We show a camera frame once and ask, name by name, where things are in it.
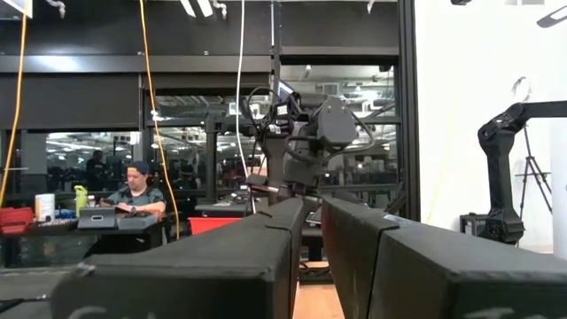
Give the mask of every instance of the yellow bottle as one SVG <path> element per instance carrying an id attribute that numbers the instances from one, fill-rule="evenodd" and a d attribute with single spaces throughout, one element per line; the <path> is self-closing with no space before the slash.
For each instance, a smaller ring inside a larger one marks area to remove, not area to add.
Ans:
<path id="1" fill-rule="evenodd" d="M 86 207 L 87 203 L 89 203 L 89 192 L 84 187 L 77 185 L 74 187 L 74 194 L 76 204 L 75 213 L 77 218 L 79 218 L 81 208 Z"/>

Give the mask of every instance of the white wall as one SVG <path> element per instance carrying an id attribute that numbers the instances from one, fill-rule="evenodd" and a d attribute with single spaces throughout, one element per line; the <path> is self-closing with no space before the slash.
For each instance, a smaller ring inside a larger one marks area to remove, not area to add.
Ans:
<path id="1" fill-rule="evenodd" d="M 510 89 L 519 76 L 531 79 L 531 101 L 567 99 L 567 22 L 548 29 L 536 24 L 561 1 L 515 7 L 496 0 L 467 6 L 416 0 L 423 222 L 458 230 L 459 215 L 488 213 L 486 157 L 477 131 L 513 103 Z M 528 122 L 532 152 L 544 172 L 550 171 L 550 121 Z M 510 154 L 512 175 L 523 173 L 526 155 L 520 133 Z M 521 187 L 522 177 L 513 177 L 518 212 Z M 551 215 L 533 178 L 524 224 L 521 246 L 541 250 L 552 244 Z"/>

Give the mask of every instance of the black padded surface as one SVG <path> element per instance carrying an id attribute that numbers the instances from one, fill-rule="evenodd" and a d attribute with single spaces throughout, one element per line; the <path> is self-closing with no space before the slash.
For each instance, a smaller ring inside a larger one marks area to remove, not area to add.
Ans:
<path id="1" fill-rule="evenodd" d="M 33 299 L 50 295 L 69 268 L 36 268 L 0 271 L 0 300 Z"/>
<path id="2" fill-rule="evenodd" d="M 99 306 L 120 318 L 291 318 L 306 211 L 294 198 L 270 207 L 271 216 L 145 253 L 93 256 L 91 274 L 77 271 L 56 288 L 54 315 Z"/>
<path id="3" fill-rule="evenodd" d="M 367 318 L 381 234 L 398 228 L 384 216 L 360 204 L 323 198 L 323 245 L 345 318 Z"/>
<path id="4" fill-rule="evenodd" d="M 51 319 L 47 301 L 24 302 L 0 314 L 0 319 Z"/>
<path id="5" fill-rule="evenodd" d="M 488 317 L 473 314 L 490 309 L 514 318 L 567 314 L 567 262 L 389 218 L 400 228 L 380 240 L 370 318 Z"/>

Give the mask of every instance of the metal pole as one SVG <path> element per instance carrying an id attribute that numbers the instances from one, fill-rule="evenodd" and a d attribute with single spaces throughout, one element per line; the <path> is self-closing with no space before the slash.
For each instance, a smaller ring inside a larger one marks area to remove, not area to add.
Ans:
<path id="1" fill-rule="evenodd" d="M 208 114 L 205 121 L 206 133 L 206 197 L 207 203 L 216 203 L 216 138 L 214 116 Z"/>

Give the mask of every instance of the cable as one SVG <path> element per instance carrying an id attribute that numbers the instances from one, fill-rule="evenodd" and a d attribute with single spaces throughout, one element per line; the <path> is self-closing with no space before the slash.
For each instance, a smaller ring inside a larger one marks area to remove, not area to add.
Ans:
<path id="1" fill-rule="evenodd" d="M 151 82 L 151 72 L 150 72 L 150 52 L 148 49 L 148 35 L 145 26 L 145 13 L 144 13 L 144 0 L 140 0 L 140 17 L 142 18 L 142 31 L 144 32 L 144 53 L 145 53 L 145 70 L 148 75 L 148 85 L 150 89 L 150 100 L 151 100 L 151 109 L 154 112 L 156 111 L 156 102 L 155 96 L 153 92 L 153 83 Z M 166 154 L 163 151 L 163 145 L 161 144 L 161 135 L 159 134 L 159 126 L 158 120 L 154 117 L 153 123 L 156 127 L 156 135 L 158 136 L 158 146 L 159 146 L 159 153 L 161 154 L 161 162 L 163 163 L 163 172 L 164 176 L 166 177 L 166 185 L 167 189 L 169 190 L 169 195 L 171 196 L 171 201 L 174 204 L 174 212 L 175 212 L 175 239 L 179 240 L 179 212 L 177 211 L 177 203 L 175 202 L 175 195 L 174 190 L 171 187 L 171 183 L 169 182 L 169 174 L 167 173 L 167 164 L 166 164 Z"/>
<path id="2" fill-rule="evenodd" d="M 245 152 L 242 149 L 242 141 L 240 141 L 240 124 L 238 122 L 239 116 L 238 116 L 238 112 L 240 111 L 240 78 L 242 76 L 242 59 L 243 56 L 245 54 L 245 0 L 241 0 L 241 10 L 242 10 L 242 17 L 240 18 L 240 52 L 238 53 L 238 73 L 237 73 L 237 141 L 238 141 L 238 150 L 240 151 L 240 159 L 242 160 L 242 165 L 244 166 L 245 169 L 245 177 L 246 179 L 248 179 L 248 169 L 246 167 L 246 158 L 245 158 Z M 248 188 L 248 191 L 250 191 L 250 194 L 252 196 L 252 190 L 250 189 L 250 187 Z M 254 204 L 254 201 L 252 201 L 252 212 L 254 214 L 256 214 L 256 205 Z"/>
<path id="3" fill-rule="evenodd" d="M 27 17 L 22 14 L 21 18 L 21 44 L 19 47 L 19 67 L 18 67 L 18 88 L 16 89 L 16 110 L 14 112 L 14 122 L 12 124 L 12 133 L 10 134 L 10 144 L 8 146 L 8 155 L 6 157 L 6 165 L 4 174 L 2 175 L 2 187 L 0 188 L 0 207 L 4 203 L 4 194 L 6 193 L 6 185 L 8 183 L 8 174 L 10 173 L 10 163 L 12 153 L 14 151 L 14 142 L 16 140 L 16 128 L 19 122 L 19 109 L 21 108 L 21 80 L 24 73 L 24 52 L 26 51 L 26 35 L 27 35 Z"/>

